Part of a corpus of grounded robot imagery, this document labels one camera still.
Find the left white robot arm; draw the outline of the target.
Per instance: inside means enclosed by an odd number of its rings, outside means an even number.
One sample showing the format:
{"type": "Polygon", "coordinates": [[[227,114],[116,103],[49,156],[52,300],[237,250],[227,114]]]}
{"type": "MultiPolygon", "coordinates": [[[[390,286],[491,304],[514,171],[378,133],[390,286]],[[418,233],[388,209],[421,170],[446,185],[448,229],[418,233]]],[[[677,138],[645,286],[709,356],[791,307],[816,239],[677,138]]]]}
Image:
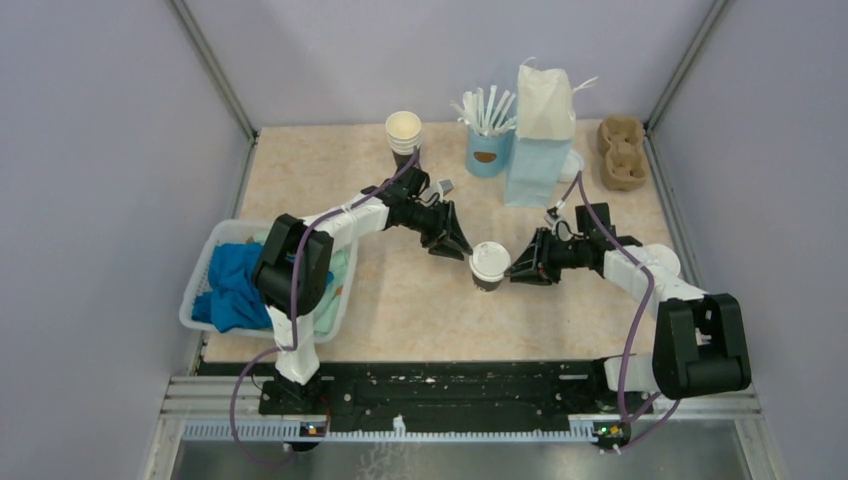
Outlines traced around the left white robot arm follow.
{"type": "Polygon", "coordinates": [[[273,222],[252,281],[280,351],[276,370],[288,380],[282,398],[295,412],[308,413],[320,401],[321,388],[311,380],[320,365],[314,312],[325,294],[335,253],[354,254],[362,237],[400,226],[419,233],[421,246],[431,255],[462,261],[471,254],[454,203],[439,195],[421,196],[428,181],[426,172],[407,166],[322,214],[283,214],[273,222]]]}

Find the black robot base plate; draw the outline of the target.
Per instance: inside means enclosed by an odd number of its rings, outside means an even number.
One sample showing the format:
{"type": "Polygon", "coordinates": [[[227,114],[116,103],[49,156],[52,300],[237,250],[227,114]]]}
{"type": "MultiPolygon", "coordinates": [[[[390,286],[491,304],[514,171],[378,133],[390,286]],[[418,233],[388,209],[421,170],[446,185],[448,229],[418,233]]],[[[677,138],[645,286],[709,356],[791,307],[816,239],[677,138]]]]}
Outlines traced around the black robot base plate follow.
{"type": "Polygon", "coordinates": [[[617,395],[598,360],[326,362],[306,385],[275,375],[259,411],[328,419],[333,432],[563,432],[578,414],[617,417],[617,395]]]}

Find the black paper coffee cup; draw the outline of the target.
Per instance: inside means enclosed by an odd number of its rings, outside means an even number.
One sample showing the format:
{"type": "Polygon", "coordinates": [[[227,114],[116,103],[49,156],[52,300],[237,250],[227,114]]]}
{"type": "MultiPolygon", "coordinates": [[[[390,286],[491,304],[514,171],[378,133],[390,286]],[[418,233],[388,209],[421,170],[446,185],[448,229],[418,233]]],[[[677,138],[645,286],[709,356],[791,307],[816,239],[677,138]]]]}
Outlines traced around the black paper coffee cup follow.
{"type": "Polygon", "coordinates": [[[681,273],[681,262],[675,251],[664,244],[649,244],[644,246],[647,253],[654,257],[657,262],[674,276],[681,273]]]}

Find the stack of paper cups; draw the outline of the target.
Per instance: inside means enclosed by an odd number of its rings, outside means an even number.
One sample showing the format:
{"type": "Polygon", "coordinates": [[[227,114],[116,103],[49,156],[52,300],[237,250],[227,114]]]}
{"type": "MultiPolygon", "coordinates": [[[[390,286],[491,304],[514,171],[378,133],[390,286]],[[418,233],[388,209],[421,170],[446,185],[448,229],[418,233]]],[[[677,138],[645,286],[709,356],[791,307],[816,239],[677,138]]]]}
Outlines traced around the stack of paper cups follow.
{"type": "Polygon", "coordinates": [[[422,121],[411,111],[397,111],[386,119],[385,131],[396,167],[401,168],[420,151],[422,121]]]}

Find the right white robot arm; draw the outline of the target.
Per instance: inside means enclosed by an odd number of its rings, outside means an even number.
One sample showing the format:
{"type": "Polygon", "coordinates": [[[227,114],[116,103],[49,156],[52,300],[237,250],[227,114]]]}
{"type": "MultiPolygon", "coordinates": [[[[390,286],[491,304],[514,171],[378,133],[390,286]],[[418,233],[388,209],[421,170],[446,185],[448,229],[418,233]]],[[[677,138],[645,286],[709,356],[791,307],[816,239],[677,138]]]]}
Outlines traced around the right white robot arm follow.
{"type": "Polygon", "coordinates": [[[586,385],[589,404],[612,412],[627,392],[680,400],[747,389],[752,374],[738,300],[687,283],[636,238],[617,234],[607,204],[581,205],[575,213],[577,235],[563,239],[555,225],[538,228],[505,275],[513,283],[548,286],[565,269],[589,269],[654,319],[652,351],[603,359],[604,374],[586,385]]]}

